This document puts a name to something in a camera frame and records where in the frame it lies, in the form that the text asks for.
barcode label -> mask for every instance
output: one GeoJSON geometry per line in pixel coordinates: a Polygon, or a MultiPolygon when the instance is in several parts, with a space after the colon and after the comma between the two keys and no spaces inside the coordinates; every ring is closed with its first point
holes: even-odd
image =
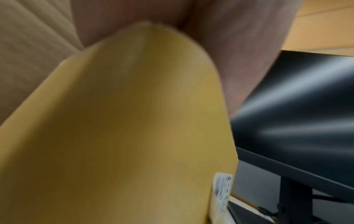
{"type": "Polygon", "coordinates": [[[230,189],[232,186],[232,175],[227,173],[216,173],[213,181],[213,192],[216,196],[216,202],[223,214],[228,205],[230,189]]]}

